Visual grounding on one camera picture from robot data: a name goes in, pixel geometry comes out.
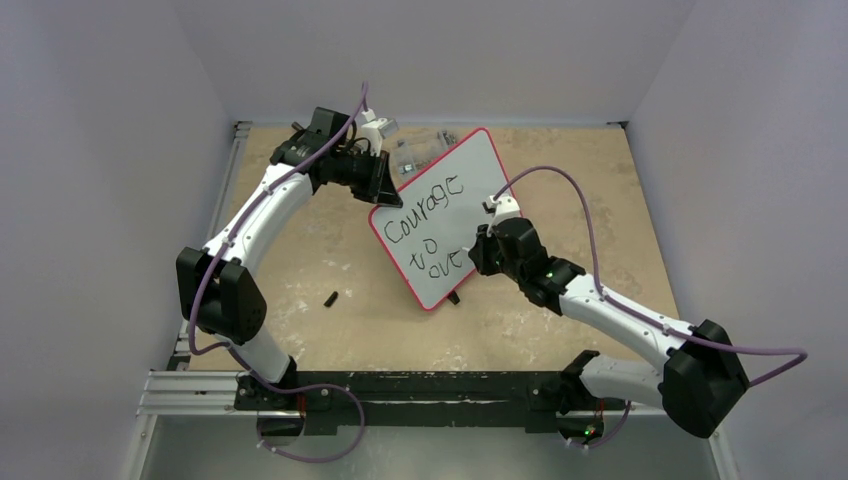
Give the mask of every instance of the cable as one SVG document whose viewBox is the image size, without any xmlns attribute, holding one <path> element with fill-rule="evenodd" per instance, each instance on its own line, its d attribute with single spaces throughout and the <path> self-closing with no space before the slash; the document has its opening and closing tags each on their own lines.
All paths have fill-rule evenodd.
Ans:
<svg viewBox="0 0 848 480">
<path fill-rule="evenodd" d="M 368 150 L 366 150 L 365 152 L 370 155 L 371 154 L 371 140 L 369 140 L 365 137 L 354 138 L 353 143 L 350 145 L 351 148 L 353 148 L 353 146 L 356 145 L 360 140 L 365 140 L 366 142 L 368 142 Z"/>
<path fill-rule="evenodd" d="M 588 448 L 591 450 L 593 448 L 598 448 L 601 445 L 604 445 L 605 443 L 612 440 L 613 437 L 615 437 L 621 430 L 621 427 L 624 426 L 624 422 L 627 421 L 627 417 L 630 416 L 630 408 L 630 400 L 628 400 L 627 403 L 624 405 L 624 413 L 621 414 L 621 418 L 618 420 L 618 423 L 616 423 L 615 426 L 612 427 L 612 430 L 610 430 L 609 433 L 605 433 L 604 436 L 601 437 L 601 439 L 597 442 L 586 444 L 582 448 Z"/>
<path fill-rule="evenodd" d="M 757 385 L 759 385 L 759 384 L 761 384 L 765 381 L 768 381 L 768 380 L 780 375 L 781 373 L 791 369 L 792 367 L 797 366 L 798 364 L 800 364 L 801 362 L 803 362 L 804 360 L 807 359 L 807 357 L 808 357 L 807 351 L 804 350 L 803 348 L 739 347 L 739 346 L 736 346 L 736 345 L 726 345 L 724 343 L 712 342 L 712 341 L 709 341 L 709 340 L 704 340 L 702 338 L 693 337 L 692 335 L 688 335 L 686 333 L 679 332 L 679 331 L 677 331 L 673 328 L 670 328 L 670 327 L 664 325 L 662 322 L 654 320 L 653 318 L 648 317 L 647 315 L 645 315 L 641 312 L 638 312 L 638 311 L 628 307 L 627 305 L 624 305 L 623 303 L 616 300 L 614 297 L 610 296 L 608 293 L 606 293 L 604 291 L 604 287 L 601 284 L 601 269 L 600 269 L 599 261 L 598 261 L 598 249 L 595 246 L 595 228 L 592 225 L 592 216 L 589 213 L 589 204 L 586 201 L 586 196 L 583 194 L 583 190 L 577 184 L 577 181 L 574 180 L 574 177 L 572 177 L 571 175 L 569 175 L 567 172 L 565 172 L 564 170 L 562 170 L 560 168 L 552 167 L 552 166 L 549 166 L 549 165 L 539 165 L 539 166 L 536 166 L 536 167 L 531 167 L 531 168 L 528 168 L 527 170 L 524 170 L 523 172 L 519 173 L 518 175 L 513 177 L 509 182 L 507 182 L 507 184 L 504 185 L 503 188 L 498 190 L 498 193 L 495 194 L 495 199 L 500 197 L 515 182 L 521 180 L 522 178 L 524 178 L 525 176 L 527 176 L 527 175 L 529 175 L 533 172 L 538 172 L 540 170 L 548 170 L 548 171 L 556 172 L 556 173 L 562 175 L 563 177 L 565 177 L 566 180 L 568 180 L 568 182 L 571 184 L 571 186 L 574 187 L 574 191 L 577 192 L 577 196 L 580 198 L 580 204 L 583 206 L 583 213 L 586 215 L 586 225 L 589 229 L 589 249 L 592 252 L 592 269 L 594 270 L 594 273 L 595 273 L 595 288 L 598 290 L 598 293 L 601 295 L 601 297 L 604 300 L 606 300 L 607 302 L 609 302 L 610 305 L 616 307 L 620 311 L 622 311 L 622 312 L 624 312 L 624 313 L 626 313 L 626 314 L 628 314 L 632 317 L 635 317 L 638 320 L 641 320 L 641 321 L 647 323 L 648 325 L 651 325 L 654 328 L 662 330 L 664 333 L 668 333 L 669 335 L 671 335 L 673 337 L 680 338 L 680 339 L 683 339 L 683 340 L 686 340 L 688 342 L 692 342 L 692 343 L 695 343 L 695 344 L 698 344 L 698 345 L 701 345 L 701 346 L 713 348 L 713 349 L 716 349 L 716 350 L 721 350 L 721 351 L 724 351 L 724 352 L 742 354 L 742 355 L 757 355 L 757 356 L 795 355 L 795 358 L 786 362 L 785 364 L 783 364 L 783 365 L 775 368 L 774 370 L 767 372 L 763 375 L 760 375 L 759 377 L 751 380 L 750 381 L 751 387 L 757 386 Z M 624 420 L 626 418 L 627 418 L 626 414 L 623 417 L 621 417 L 621 421 L 619 421 L 618 425 L 616 425 L 616 427 L 613 429 L 613 431 L 610 432 L 609 437 L 612 437 L 612 435 L 614 435 L 615 433 L 618 432 L 619 427 L 621 426 L 621 424 L 624 423 Z M 597 443 L 594 444 L 594 446 L 599 446 L 599 445 L 602 445 L 603 443 L 597 442 Z"/>
<path fill-rule="evenodd" d="M 353 147 L 353 144 L 356 143 L 356 120 L 353 121 L 350 128 L 352 129 L 350 139 L 347 141 L 347 143 L 338 148 L 336 152 L 349 152 L 350 149 Z"/>
<path fill-rule="evenodd" d="M 332 462 L 333 460 L 338 460 L 339 458 L 341 458 L 341 457 L 347 455 L 348 453 L 350 453 L 351 451 L 353 451 L 353 449 L 356 448 L 356 446 L 359 444 L 360 440 L 362 440 L 362 436 L 365 433 L 365 411 L 362 409 L 362 403 L 359 402 L 359 399 L 357 399 L 354 394 L 352 394 L 351 392 L 347 391 L 345 388 L 342 388 L 338 385 L 317 384 L 317 385 L 309 385 L 309 386 L 306 386 L 306 387 L 299 387 L 299 388 L 292 388 L 292 389 L 282 389 L 282 388 L 275 387 L 275 386 L 271 385 L 271 383 L 268 382 L 266 379 L 262 378 L 262 376 L 259 375 L 255 370 L 253 370 L 250 367 L 250 365 L 248 365 L 247 362 L 245 362 L 244 359 L 241 358 L 241 356 L 238 354 L 238 352 L 236 352 L 235 350 L 232 349 L 232 344 L 230 344 L 229 342 L 214 343 L 212 345 L 209 345 L 208 347 L 205 347 L 203 349 L 198 350 L 197 344 L 195 343 L 195 336 L 196 336 L 195 335 L 195 329 L 197 328 L 197 316 L 198 316 L 198 313 L 200 312 L 200 303 L 203 300 L 203 294 L 206 292 L 206 288 L 209 286 L 209 282 L 211 281 L 212 275 L 215 272 L 215 267 L 218 265 L 218 263 L 220 263 L 221 259 L 224 256 L 224 253 L 226 253 L 227 249 L 230 246 L 233 245 L 233 240 L 235 239 L 239 230 L 241 230 L 241 228 L 244 226 L 245 222 L 247 222 L 247 219 L 250 217 L 250 215 L 254 212 L 254 210 L 256 210 L 256 208 L 259 207 L 259 205 L 265 200 L 265 198 L 267 198 L 269 196 L 268 191 L 276 190 L 280 185 L 282 185 L 283 183 L 288 181 L 288 179 L 291 178 L 292 176 L 294 176 L 296 173 L 303 173 L 303 171 L 306 170 L 307 168 L 309 168 L 309 166 L 312 165 L 312 163 L 315 162 L 315 160 L 317 160 L 322 155 L 324 155 L 327 152 L 327 150 L 329 150 L 333 145 L 335 145 L 343 136 L 346 136 L 347 133 L 348 133 L 348 128 L 350 128 L 350 125 L 354 122 L 354 118 L 356 117 L 356 115 L 359 114 L 359 112 L 362 111 L 363 107 L 365 107 L 365 105 L 366 105 L 365 97 L 366 97 L 367 94 L 368 94 L 368 82 L 362 82 L 361 98 L 359 99 L 359 103 L 356 106 L 356 110 L 353 112 L 353 114 L 350 117 L 348 117 L 347 121 L 344 123 L 342 128 L 340 128 L 339 131 L 327 143 L 325 143 L 321 148 L 319 148 L 317 151 L 315 151 L 315 153 L 313 153 L 309 158 L 307 158 L 306 160 L 301 162 L 297 167 L 293 168 L 292 170 L 290 170 L 290 171 L 286 172 L 285 174 L 283 174 L 282 176 L 280 176 L 280 178 L 278 178 L 277 180 L 274 180 L 273 182 L 271 182 L 271 184 L 268 186 L 267 190 L 261 190 L 259 192 L 259 194 L 256 195 L 256 198 L 254 198 L 253 201 L 250 202 L 250 204 L 244 209 L 244 212 L 241 214 L 241 216 L 238 217 L 236 222 L 233 224 L 232 229 L 230 230 L 230 232 L 225 237 L 225 241 L 221 242 L 221 247 L 218 249 L 218 252 L 215 253 L 215 256 L 212 257 L 212 261 L 209 263 L 209 266 L 206 268 L 206 272 L 204 272 L 203 277 L 200 280 L 200 285 L 197 288 L 197 293 L 194 296 L 194 303 L 192 303 L 192 305 L 191 305 L 191 312 L 189 314 L 188 346 L 189 346 L 189 350 L 191 351 L 191 353 L 193 355 L 203 355 L 203 354 L 208 353 L 211 350 L 214 350 L 218 347 L 226 347 L 229 350 L 230 355 L 233 356 L 233 358 L 236 360 L 236 362 L 238 362 L 239 365 L 241 365 L 242 368 L 247 370 L 250 373 L 250 375 L 253 376 L 253 378 L 255 378 L 265 388 L 267 388 L 267 389 L 269 389 L 273 392 L 281 393 L 281 394 L 284 394 L 284 395 L 289 395 L 289 394 L 297 394 L 297 393 L 308 392 L 310 390 L 318 390 L 318 389 L 326 388 L 326 389 L 330 389 L 330 390 L 341 391 L 345 395 L 350 397 L 351 400 L 353 400 L 353 403 L 356 405 L 357 410 L 359 410 L 359 431 L 356 435 L 356 438 L 354 438 L 354 440 L 351 442 L 351 444 L 339 453 L 336 453 L 334 455 L 330 455 L 330 456 L 327 456 L 327 457 L 318 457 L 318 458 L 302 457 L 300 455 L 296 455 L 296 454 L 293 454 L 293 453 L 284 452 L 282 450 L 277 449 L 276 447 L 271 447 L 264 440 L 262 440 L 260 442 L 260 445 L 264 446 L 269 451 L 276 453 L 278 455 L 282 455 L 284 457 L 290 458 L 292 460 L 300 461 L 300 462 L 306 462 L 306 463 Z"/>
</svg>

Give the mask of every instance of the small black object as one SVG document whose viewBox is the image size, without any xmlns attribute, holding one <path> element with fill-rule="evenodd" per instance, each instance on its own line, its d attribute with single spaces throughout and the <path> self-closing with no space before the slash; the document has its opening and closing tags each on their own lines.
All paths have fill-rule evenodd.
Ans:
<svg viewBox="0 0 848 480">
<path fill-rule="evenodd" d="M 336 303 L 336 299 L 337 299 L 337 298 L 339 298 L 339 292 L 333 292 L 333 293 L 331 293 L 331 294 L 330 294 L 330 298 L 328 298 L 328 299 L 324 302 L 324 306 L 325 306 L 325 307 L 327 307 L 327 308 L 332 307 L 332 306 L 333 306 L 333 304 L 334 304 L 334 303 Z"/>
<path fill-rule="evenodd" d="M 588 445 L 592 440 L 604 436 L 604 422 L 587 421 L 581 417 L 559 417 L 557 426 L 562 438 L 570 438 L 580 445 Z"/>
</svg>

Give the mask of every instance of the white enclosure wall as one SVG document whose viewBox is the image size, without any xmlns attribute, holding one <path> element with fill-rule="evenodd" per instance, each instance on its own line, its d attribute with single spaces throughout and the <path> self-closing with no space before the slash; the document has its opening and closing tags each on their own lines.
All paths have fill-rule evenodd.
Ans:
<svg viewBox="0 0 848 480">
<path fill-rule="evenodd" d="M 117 477 L 231 125 L 164 0 L 0 2 L 0 478 Z"/>
<path fill-rule="evenodd" d="M 173 0 L 228 113 L 308 120 L 370 103 L 403 121 L 628 119 L 694 0 Z"/>
<path fill-rule="evenodd" d="M 810 351 L 728 417 L 744 478 L 848 471 L 846 25 L 842 0 L 699 1 L 628 127 L 683 317 Z"/>
</svg>

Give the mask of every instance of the black metal base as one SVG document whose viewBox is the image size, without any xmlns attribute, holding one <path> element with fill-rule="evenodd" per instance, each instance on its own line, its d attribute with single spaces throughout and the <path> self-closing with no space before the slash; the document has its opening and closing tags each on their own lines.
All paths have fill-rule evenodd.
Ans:
<svg viewBox="0 0 848 480">
<path fill-rule="evenodd" d="M 369 426 L 522 427 L 527 433 L 563 428 L 557 419 L 565 413 L 560 372 L 297 372 L 297 380 L 299 386 L 349 388 L 362 402 Z M 236 410 L 298 409 L 294 395 L 267 392 L 249 376 L 240 377 L 239 392 Z M 624 409 L 621 400 L 604 402 L 606 410 Z M 571 399 L 567 409 L 597 407 L 594 398 L 584 404 Z M 340 425 L 359 424 L 350 399 L 333 390 L 306 393 L 305 411 L 306 435 L 334 435 Z"/>
</svg>

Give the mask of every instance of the black bracket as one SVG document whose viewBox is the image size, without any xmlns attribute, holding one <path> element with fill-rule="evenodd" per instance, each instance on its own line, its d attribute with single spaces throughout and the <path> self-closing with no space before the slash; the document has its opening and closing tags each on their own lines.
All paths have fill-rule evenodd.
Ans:
<svg viewBox="0 0 848 480">
<path fill-rule="evenodd" d="M 526 433 L 562 430 L 564 386 L 560 372 L 298 372 L 298 386 L 331 383 L 362 401 L 368 425 L 406 427 L 519 427 Z M 236 410 L 297 410 L 295 395 L 268 392 L 256 380 L 238 380 Z M 598 399 L 570 400 L 571 410 L 593 411 Z M 624 403 L 607 399 L 608 410 Z M 359 413 L 336 390 L 312 390 L 302 404 L 305 435 L 334 435 L 358 425 Z"/>
<path fill-rule="evenodd" d="M 318 107 L 306 128 L 280 144 L 271 154 L 271 164 L 298 166 L 336 135 L 350 117 L 343 113 Z M 353 123 L 356 135 L 356 123 Z M 308 169 L 313 193 L 321 185 L 336 183 L 350 187 L 353 197 L 363 202 L 390 207 L 402 207 L 389 173 L 389 154 L 385 151 L 372 156 L 354 145 L 354 138 L 336 142 Z"/>
<path fill-rule="evenodd" d="M 212 257 L 186 247 L 177 257 L 180 310 L 188 320 L 200 280 Z M 259 332 L 267 304 L 250 272 L 236 261 L 220 261 L 206 286 L 198 311 L 197 326 L 205 333 L 220 334 L 243 345 Z"/>
<path fill-rule="evenodd" d="M 727 332 L 710 320 L 692 336 L 731 345 Z M 686 342 L 665 362 L 659 390 L 663 409 L 674 423 L 708 438 L 749 387 L 737 354 Z"/>
<path fill-rule="evenodd" d="M 476 241 L 468 252 L 477 272 L 486 276 L 505 274 L 518 284 L 530 303 L 562 315 L 560 295 L 569 282 L 586 270 L 568 260 L 548 256 L 533 223 L 526 218 L 504 220 L 492 227 L 492 235 L 488 229 L 488 225 L 477 227 Z"/>
</svg>

